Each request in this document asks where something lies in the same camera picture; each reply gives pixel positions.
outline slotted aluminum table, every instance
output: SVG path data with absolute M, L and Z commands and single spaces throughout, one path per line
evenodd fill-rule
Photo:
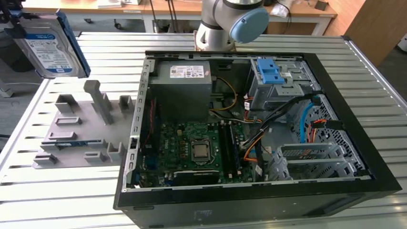
M 85 32 L 79 44 L 110 99 L 138 94 L 146 50 L 193 50 L 193 34 Z M 406 228 L 407 105 L 353 42 L 341 37 L 266 35 L 239 51 L 313 52 L 330 73 L 405 190 L 368 201 L 329 218 L 257 222 L 223 228 Z M 113 209 L 119 167 L 35 170 L 62 93 L 90 100 L 86 79 L 45 80 L 0 154 L 0 228 L 137 228 Z

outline sticker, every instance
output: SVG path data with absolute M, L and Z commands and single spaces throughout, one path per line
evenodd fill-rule
M 206 218 L 209 218 L 213 215 L 213 213 L 214 213 L 213 210 L 195 211 L 194 220 L 203 221 Z
M 263 169 L 259 165 L 257 165 L 257 173 L 262 176 L 263 175 Z
M 282 77 L 293 77 L 291 73 L 281 73 Z
M 71 143 L 57 143 L 55 145 L 57 145 L 57 146 L 73 146 Z
M 245 102 L 245 110 L 250 111 L 250 102 Z
M 173 66 L 170 78 L 205 78 L 203 66 Z
M 27 34 L 26 42 L 43 67 L 54 73 L 70 73 L 73 66 L 63 51 L 58 49 L 58 39 L 53 34 Z
M 123 13 L 142 13 L 139 10 L 123 10 Z
M 266 152 L 267 152 L 269 154 L 271 154 L 271 146 L 266 146 L 266 147 L 265 147 L 265 150 L 266 150 Z

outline hard drive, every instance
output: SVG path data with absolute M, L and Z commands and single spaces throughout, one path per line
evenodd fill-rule
M 90 76 L 91 68 L 82 53 L 65 13 L 37 14 L 21 18 L 26 38 L 15 38 L 38 74 L 43 78 Z

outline power supply label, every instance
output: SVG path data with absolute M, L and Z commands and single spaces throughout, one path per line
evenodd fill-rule
M 173 66 L 170 78 L 205 78 L 203 66 Z
M 27 34 L 27 44 L 38 57 L 43 67 L 54 73 L 70 73 L 73 66 L 65 52 L 59 48 L 54 34 Z

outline table leg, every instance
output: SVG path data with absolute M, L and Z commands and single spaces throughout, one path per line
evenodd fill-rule
M 320 18 L 320 22 L 313 31 L 313 36 L 324 36 L 326 29 L 329 27 L 332 18 Z
M 143 14 L 143 22 L 145 22 L 146 32 L 154 33 L 154 27 L 153 27 L 154 16 L 151 14 Z
M 14 91 L 2 80 L 0 80 L 0 95 L 5 98 L 10 98 L 14 95 Z

